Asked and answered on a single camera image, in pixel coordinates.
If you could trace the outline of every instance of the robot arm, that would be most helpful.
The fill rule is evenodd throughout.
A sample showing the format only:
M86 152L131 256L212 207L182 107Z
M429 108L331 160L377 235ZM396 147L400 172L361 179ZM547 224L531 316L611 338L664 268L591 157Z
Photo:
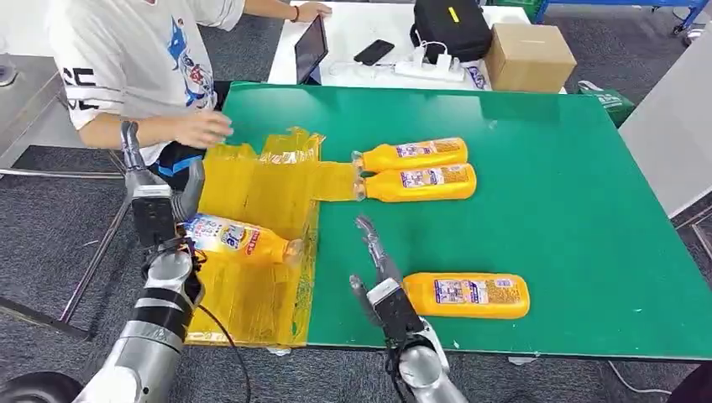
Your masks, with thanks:
M390 363L387 370L401 400L405 401L398 379L419 403L467 403L448 377L450 367L440 339L430 323L413 309L401 288L402 275L384 251L373 224L359 216L356 226L364 231L364 241L377 270L377 284L366 290L357 275L349 281L369 320L383 328Z
M204 294L192 241L175 229L197 211L205 180L202 161L191 165L186 190L174 194L146 169L137 130L136 123L122 123L127 197L140 243L151 250L147 280L131 319L75 403L168 401L188 325Z

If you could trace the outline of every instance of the yellow plastic packaging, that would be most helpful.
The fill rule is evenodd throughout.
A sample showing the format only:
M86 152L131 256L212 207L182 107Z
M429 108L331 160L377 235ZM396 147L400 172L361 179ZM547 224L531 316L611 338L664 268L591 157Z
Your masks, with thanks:
M474 193L477 177L470 164L455 164L414 170L386 170L358 179L357 200L365 197L383 202L466 199Z
M229 254L239 263L297 264L301 260L301 239L286 241L256 225L198 213L184 224L184 229L196 249Z
M352 153L353 164L359 172L464 164L467 158L467 145L459 137L401 145L382 144L365 153Z
M518 275L417 273L403 288L419 315L517 319L529 312L529 290Z
M304 240L301 262L295 265L251 264L231 254L204 252L207 262L198 273L206 290L202 305L239 345L306 345L320 204L311 197L312 172L323 139L290 128L289 133L267 135L259 153L248 144L219 144L206 153L199 212L269 228L283 239ZM353 195L353 177L345 187ZM203 311L195 312L186 344L229 345Z

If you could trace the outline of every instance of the wristband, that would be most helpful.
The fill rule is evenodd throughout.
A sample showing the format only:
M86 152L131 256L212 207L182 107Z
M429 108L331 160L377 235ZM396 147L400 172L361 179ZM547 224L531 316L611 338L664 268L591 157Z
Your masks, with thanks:
M294 17L294 19L291 19L290 21L292 23L295 23L295 22L299 21L299 7L297 7L297 6L292 6L292 7L294 7L294 9L296 10L296 16Z

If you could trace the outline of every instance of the bottle label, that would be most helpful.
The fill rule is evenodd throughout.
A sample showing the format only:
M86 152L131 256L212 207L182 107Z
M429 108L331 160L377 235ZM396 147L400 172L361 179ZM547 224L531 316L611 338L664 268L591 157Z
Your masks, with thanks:
M196 249L212 252L244 250L252 254L259 239L259 230L202 214L186 224L186 235L196 243Z
M403 187L435 186L445 183L466 182L467 170L464 165L450 165L442 168L404 170L400 173Z
M447 153L460 149L457 139L440 139L433 141L421 141L420 143L408 143L396 145L395 152L398 156L415 157L418 155L430 155L435 153Z
M520 299L510 279L435 280L438 304L515 304Z

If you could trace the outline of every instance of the metal table leg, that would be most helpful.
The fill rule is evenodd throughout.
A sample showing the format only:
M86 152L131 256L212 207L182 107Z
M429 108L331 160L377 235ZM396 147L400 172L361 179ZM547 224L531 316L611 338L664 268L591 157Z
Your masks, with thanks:
M694 20L702 13L703 9L704 7L700 6L690 7L690 12L687 18L684 19L682 23L683 29L687 29L690 25L694 24Z
M108 151L109 159L116 165L120 173L97 173L97 172L48 172L48 171L38 171L38 170L17 170L17 169L0 169L0 175L21 175L21 176L40 176L40 177L51 177L51 178L76 178L76 179L122 179L124 172L126 172L126 167L124 166L121 159L119 159L111 150ZM26 322L34 323L40 326L47 326L55 329L56 331L63 332L75 338L80 338L83 340L88 339L91 334L79 327L72 326L69 322L74 316L77 305L84 296L86 288L92 281L94 274L96 274L99 264L102 262L104 255L107 252L108 246L113 240L116 232L118 231L123 218L126 217L128 208L131 206L131 199L126 197L123 200L121 207L118 209L116 216L114 216L111 224L109 224L108 230L104 233L102 241L99 243L96 253L89 262L89 266L86 268L84 275L81 277L79 284L77 284L74 292L71 295L70 300L67 302L65 310L59 320L45 315L42 312L38 312L32 308L18 304L16 302L10 301L7 298L0 297L0 312L7 313L17 317L18 319L24 320Z
M99 247L92 257L92 261L89 262L89 267L86 268L86 271L81 277L79 284L76 285L69 302L67 302L65 310L62 312L62 316L60 317L60 321L63 323L69 323L71 317L74 316L77 304L81 301L86 288L89 286L89 282L92 281L94 274L96 274L97 268L102 262L102 259L104 259L104 254L106 254L109 244L116 235L118 227L121 225L121 221L123 221L123 218L126 217L126 212L128 212L129 207L131 207L131 199L126 197L123 199L123 203L118 209L118 212L116 213L116 216L114 216L111 224L109 224L109 229L106 233L104 233L104 238L102 238L102 241L99 243Z
M59 330L60 332L64 332L75 338L82 340L87 340L89 338L89 332L86 330L82 330L79 327L73 327L69 323L58 321L49 315L37 312L32 308L12 302L7 298L2 298L1 296L0 312L7 313L8 315L12 315L13 317L17 317L18 319L33 323L35 325L52 327L55 330Z

